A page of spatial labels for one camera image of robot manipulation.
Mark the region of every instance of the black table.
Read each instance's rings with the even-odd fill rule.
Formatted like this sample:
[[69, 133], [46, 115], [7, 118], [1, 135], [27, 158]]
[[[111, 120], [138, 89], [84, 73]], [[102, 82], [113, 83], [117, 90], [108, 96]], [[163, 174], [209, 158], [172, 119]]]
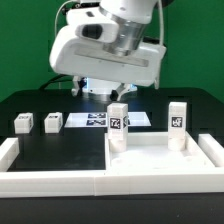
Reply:
[[[129, 111], [145, 111], [151, 127], [131, 127], [130, 132], [167, 131], [168, 105], [187, 102], [187, 131], [210, 133], [224, 145], [224, 104], [195, 88], [141, 88], [128, 103]], [[105, 128], [62, 128], [44, 133], [50, 112], [106, 112], [110, 103], [72, 97], [69, 90], [20, 91], [0, 103], [0, 143], [18, 137], [20, 154], [10, 171], [105, 169]], [[34, 114], [30, 134], [16, 135], [19, 113]], [[223, 223], [224, 194], [164, 194], [103, 197], [0, 199], [1, 223]]]

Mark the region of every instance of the white rectangular block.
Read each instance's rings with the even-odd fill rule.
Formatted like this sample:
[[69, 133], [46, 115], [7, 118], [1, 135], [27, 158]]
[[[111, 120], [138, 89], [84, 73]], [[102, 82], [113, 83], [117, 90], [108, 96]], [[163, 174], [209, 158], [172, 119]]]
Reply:
[[18, 138], [7, 138], [0, 146], [0, 172], [6, 172], [18, 154]]
[[16, 134], [28, 134], [33, 127], [33, 114], [21, 113], [14, 121]]
[[110, 149], [116, 152], [125, 151], [128, 135], [128, 105], [110, 104], [107, 107], [107, 116]]
[[58, 133], [63, 125], [62, 113], [50, 113], [44, 120], [45, 133]]
[[168, 148], [185, 149], [187, 103], [171, 102], [168, 117]]

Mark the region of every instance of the white tray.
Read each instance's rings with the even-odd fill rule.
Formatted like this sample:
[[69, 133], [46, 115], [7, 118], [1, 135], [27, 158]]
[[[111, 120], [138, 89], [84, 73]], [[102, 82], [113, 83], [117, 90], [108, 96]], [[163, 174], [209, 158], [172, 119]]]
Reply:
[[127, 150], [115, 153], [105, 136], [106, 169], [117, 173], [152, 172], [151, 169], [211, 168], [214, 164], [186, 133], [186, 149], [168, 149], [167, 132], [128, 133]]
[[[13, 141], [4, 164], [18, 153]], [[0, 172], [0, 197], [224, 192], [224, 149], [212, 136], [199, 135], [199, 147], [187, 135], [182, 152], [166, 145], [167, 133], [130, 133], [127, 152], [114, 154], [105, 136], [106, 170]]]

